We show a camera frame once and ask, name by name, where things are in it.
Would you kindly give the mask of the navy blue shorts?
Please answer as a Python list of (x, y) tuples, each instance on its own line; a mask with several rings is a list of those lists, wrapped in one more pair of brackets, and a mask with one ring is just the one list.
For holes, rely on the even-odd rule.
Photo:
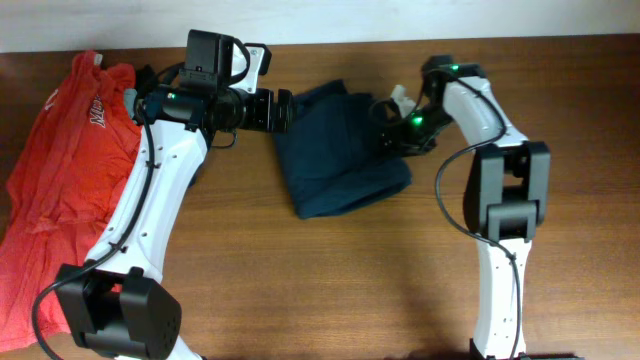
[(298, 218), (344, 215), (411, 185), (407, 163), (380, 145), (382, 129), (369, 115), (374, 102), (341, 79), (294, 97), (296, 118), (274, 145)]

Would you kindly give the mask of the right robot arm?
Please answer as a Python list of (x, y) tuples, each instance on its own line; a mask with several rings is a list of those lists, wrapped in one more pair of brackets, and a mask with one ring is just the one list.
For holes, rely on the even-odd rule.
[(524, 275), (536, 230), (546, 215), (550, 149), (511, 123), (479, 64), (434, 55), (422, 65), (421, 77), (418, 99), (406, 97), (398, 86), (383, 100), (393, 115), (382, 124), (380, 145), (393, 155), (423, 155), (434, 149), (445, 128), (459, 127), (467, 145), (441, 165), (434, 190), (440, 196), (446, 168), (472, 155), (463, 194), (464, 221), (444, 215), (477, 245), (480, 300), (469, 355), (525, 359)]

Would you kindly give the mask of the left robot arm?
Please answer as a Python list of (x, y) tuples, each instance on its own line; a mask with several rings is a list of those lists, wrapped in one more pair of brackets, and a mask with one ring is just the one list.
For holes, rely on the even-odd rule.
[(116, 209), (84, 262), (62, 265), (50, 286), (77, 346), (109, 359), (194, 357), (162, 284), (168, 241), (218, 133), (289, 129), (292, 94), (258, 84), (270, 62), (265, 44), (191, 30), (185, 59), (140, 86), (141, 140)]

